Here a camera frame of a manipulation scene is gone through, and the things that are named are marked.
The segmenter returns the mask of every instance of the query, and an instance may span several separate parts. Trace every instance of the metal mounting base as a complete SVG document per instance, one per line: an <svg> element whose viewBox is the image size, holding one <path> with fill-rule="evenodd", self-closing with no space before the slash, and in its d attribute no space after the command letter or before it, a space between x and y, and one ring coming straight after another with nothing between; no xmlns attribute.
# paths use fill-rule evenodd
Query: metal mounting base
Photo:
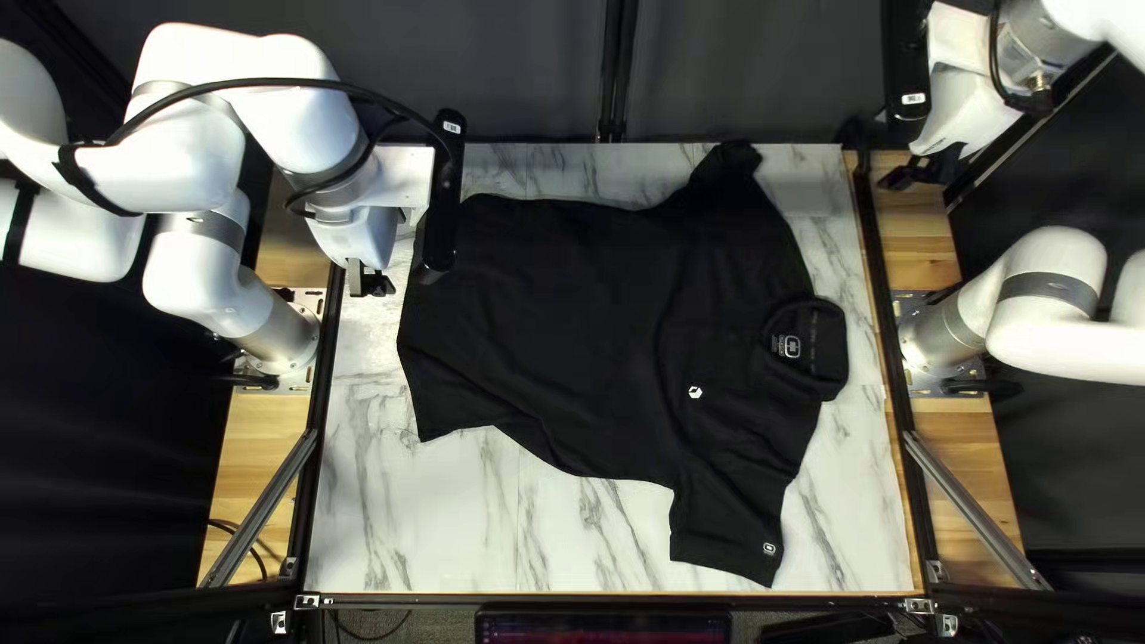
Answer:
<svg viewBox="0 0 1145 644"><path fill-rule="evenodd" d="M891 291L892 306L894 307L894 321L899 322L917 315L922 307L927 306L924 298L931 291ZM907 378L907 390L910 398L982 398L982 391L960 391L954 393L942 392L942 382L954 378L956 382L985 380L986 369L982 367L982 359L979 356L950 368L948 374L927 374L916 369L907 361L902 361L902 372Z"/></svg>
<svg viewBox="0 0 1145 644"><path fill-rule="evenodd" d="M326 304L326 289L287 286L287 290L294 298L291 303L292 307L307 317L314 317L317 322L322 321L322 314ZM258 386L238 385L235 387L235 393L254 395L310 395L314 382L314 361L315 359L311 358L306 364L278 376L278 388L264 390ZM235 360L235 374L261 376L262 371L259 370L254 359L244 353Z"/></svg>

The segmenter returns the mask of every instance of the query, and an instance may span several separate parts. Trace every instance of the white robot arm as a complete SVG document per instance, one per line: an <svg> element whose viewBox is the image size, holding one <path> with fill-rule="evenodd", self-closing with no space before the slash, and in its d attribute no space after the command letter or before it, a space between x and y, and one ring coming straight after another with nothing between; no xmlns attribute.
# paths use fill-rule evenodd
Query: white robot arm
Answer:
<svg viewBox="0 0 1145 644"><path fill-rule="evenodd" d="M1121 269L1107 322L1093 321L1105 248L1082 230L1047 226L985 273L900 328L903 359L937 377L989 352L1020 369L1145 385L1145 250Z"/></svg>
<svg viewBox="0 0 1145 644"><path fill-rule="evenodd" d="M1003 0L993 21L934 2L926 24L931 108L910 143L917 156L962 143L962 158L989 144L1021 116L1024 102L1048 104L1053 81L1103 41L1145 70L1139 0Z"/></svg>
<svg viewBox="0 0 1145 644"><path fill-rule="evenodd" d="M344 92L301 86L342 85L325 55L302 38L180 23L156 28L140 56L126 124L105 146L68 144L60 96L31 54L0 40L0 83L18 89L0 95L0 154L46 188L30 207L24 204L26 222L16 222L18 257L0 259L116 281L134 261L139 214L157 213L143 275L147 299L230 339L263 372L305 368L317 327L239 264L248 220L248 202L236 188L244 129L306 195L310 230L342 267L355 262L380 274L400 209L428 204L434 149L374 148ZM231 81L247 78L269 86ZM157 104L216 81L231 83ZM394 105L401 108L387 107ZM0 183L0 238L10 237L19 195L14 183Z"/></svg>

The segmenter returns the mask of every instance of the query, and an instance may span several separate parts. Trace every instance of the black polo shirt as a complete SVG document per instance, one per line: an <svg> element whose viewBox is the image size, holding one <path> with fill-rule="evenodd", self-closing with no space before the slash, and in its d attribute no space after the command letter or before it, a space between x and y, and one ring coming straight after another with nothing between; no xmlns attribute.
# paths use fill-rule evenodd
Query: black polo shirt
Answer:
<svg viewBox="0 0 1145 644"><path fill-rule="evenodd" d="M402 311L421 440L493 425L566 472L669 487L672 559L771 586L847 354L759 162L719 146L642 211L466 199L456 267Z"/></svg>

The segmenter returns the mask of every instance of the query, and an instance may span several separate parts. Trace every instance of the logo patch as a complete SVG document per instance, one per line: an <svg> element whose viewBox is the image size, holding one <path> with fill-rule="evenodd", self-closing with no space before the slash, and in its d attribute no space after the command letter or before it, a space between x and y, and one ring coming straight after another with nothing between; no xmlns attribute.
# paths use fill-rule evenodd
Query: logo patch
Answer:
<svg viewBox="0 0 1145 644"><path fill-rule="evenodd" d="M783 358L799 358L803 354L803 340L798 336L780 336L780 354Z"/></svg>

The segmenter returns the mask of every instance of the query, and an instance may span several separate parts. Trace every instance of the white marble board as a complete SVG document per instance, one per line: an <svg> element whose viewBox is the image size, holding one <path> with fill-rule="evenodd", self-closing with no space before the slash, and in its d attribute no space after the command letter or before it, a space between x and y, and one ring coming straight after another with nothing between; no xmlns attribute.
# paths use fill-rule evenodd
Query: white marble board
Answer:
<svg viewBox="0 0 1145 644"><path fill-rule="evenodd" d="M640 209L682 186L710 144L471 144L463 198L496 193ZM818 294L847 316L851 375L788 487L774 591L910 590L902 501L843 157L757 146ZM566 474L493 427L417 438L395 338L398 297L342 300L306 588L318 592L727 592L767 588L669 559L671 490Z"/></svg>

